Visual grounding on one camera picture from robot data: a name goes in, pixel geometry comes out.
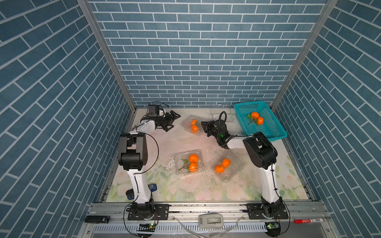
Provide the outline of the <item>orange pair with leaves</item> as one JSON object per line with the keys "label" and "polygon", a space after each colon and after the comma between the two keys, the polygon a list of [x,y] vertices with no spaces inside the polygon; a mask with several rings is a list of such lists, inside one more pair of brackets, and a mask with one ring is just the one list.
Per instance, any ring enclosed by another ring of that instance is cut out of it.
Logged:
{"label": "orange pair with leaves", "polygon": [[252,112],[247,114],[246,117],[249,119],[248,125],[257,124],[258,126],[263,125],[265,120],[260,116],[258,112]]}

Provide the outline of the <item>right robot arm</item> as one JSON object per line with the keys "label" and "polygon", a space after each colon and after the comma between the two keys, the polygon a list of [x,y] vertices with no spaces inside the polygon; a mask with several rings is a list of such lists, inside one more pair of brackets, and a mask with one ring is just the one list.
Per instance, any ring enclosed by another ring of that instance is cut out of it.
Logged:
{"label": "right robot arm", "polygon": [[275,164],[277,150],[261,132],[250,136],[231,135],[224,120],[201,122],[206,136],[215,137],[217,144],[224,149],[246,149],[251,162],[257,167],[262,182],[262,210],[266,217],[275,216],[283,199],[276,187]]}

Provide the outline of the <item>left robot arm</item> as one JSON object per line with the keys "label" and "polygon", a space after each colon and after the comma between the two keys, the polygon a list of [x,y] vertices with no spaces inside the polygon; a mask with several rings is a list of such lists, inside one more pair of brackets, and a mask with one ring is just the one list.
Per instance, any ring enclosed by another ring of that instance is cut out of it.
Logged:
{"label": "left robot arm", "polygon": [[154,101],[148,104],[146,114],[139,125],[130,132],[122,133],[119,137],[118,163],[127,171],[133,186],[134,201],[131,211],[139,213],[154,213],[154,201],[149,189],[146,173],[149,169],[148,146],[146,137],[156,129],[168,132],[173,122],[181,116],[174,111],[167,112],[164,108],[169,105]]}

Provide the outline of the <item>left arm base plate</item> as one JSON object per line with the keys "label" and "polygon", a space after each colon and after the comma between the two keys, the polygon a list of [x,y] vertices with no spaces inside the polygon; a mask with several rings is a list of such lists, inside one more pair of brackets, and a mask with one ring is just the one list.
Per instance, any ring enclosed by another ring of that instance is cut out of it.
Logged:
{"label": "left arm base plate", "polygon": [[167,220],[169,204],[133,203],[127,208],[129,221]]}

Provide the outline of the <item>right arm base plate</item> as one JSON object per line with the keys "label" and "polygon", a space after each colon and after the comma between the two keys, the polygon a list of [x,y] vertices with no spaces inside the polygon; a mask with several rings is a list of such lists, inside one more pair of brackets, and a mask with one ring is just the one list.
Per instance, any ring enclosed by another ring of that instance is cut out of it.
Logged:
{"label": "right arm base plate", "polygon": [[282,204],[280,208],[271,215],[266,215],[265,209],[261,203],[248,203],[246,204],[246,212],[248,213],[250,220],[289,219],[289,213],[284,204]]}

